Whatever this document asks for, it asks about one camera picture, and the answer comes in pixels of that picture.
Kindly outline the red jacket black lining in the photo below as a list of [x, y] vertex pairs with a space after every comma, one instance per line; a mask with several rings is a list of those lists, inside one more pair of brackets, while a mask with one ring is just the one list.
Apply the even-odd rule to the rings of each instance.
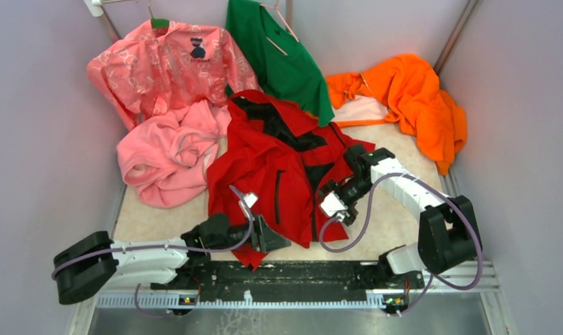
[[294, 244], [346, 239], [340, 224], [325, 226], [319, 191], [353, 176], [344, 155], [357, 140], [335, 124], [318, 126], [296, 103], [256, 90], [233, 94], [227, 109], [227, 151], [207, 169], [208, 213], [242, 225], [237, 192], [254, 193], [253, 211]]

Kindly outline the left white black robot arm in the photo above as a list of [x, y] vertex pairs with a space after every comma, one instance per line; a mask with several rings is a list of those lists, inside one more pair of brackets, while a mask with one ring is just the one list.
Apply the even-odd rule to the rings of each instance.
[[272, 252], [290, 244], [257, 214], [249, 214], [241, 225], [214, 214], [192, 230], [160, 241], [119, 241], [96, 231], [54, 257], [52, 280], [61, 305], [83, 302], [104, 288], [142, 284], [184, 289], [193, 283], [194, 268], [210, 262], [214, 253]]

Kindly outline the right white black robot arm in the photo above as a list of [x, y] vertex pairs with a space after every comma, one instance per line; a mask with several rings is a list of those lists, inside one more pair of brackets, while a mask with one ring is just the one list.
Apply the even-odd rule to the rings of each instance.
[[406, 274], [426, 270], [438, 276], [468, 260], [477, 260], [474, 287], [483, 269], [483, 249], [472, 202], [465, 196], [451, 197], [437, 191], [407, 171], [386, 148], [367, 151], [350, 147], [344, 155], [353, 177], [344, 184], [330, 181], [321, 191], [320, 209], [328, 217], [319, 233], [324, 239], [331, 223], [351, 225], [356, 202], [372, 197], [381, 188], [418, 220], [418, 239], [379, 256], [378, 278], [388, 288], [397, 287]]

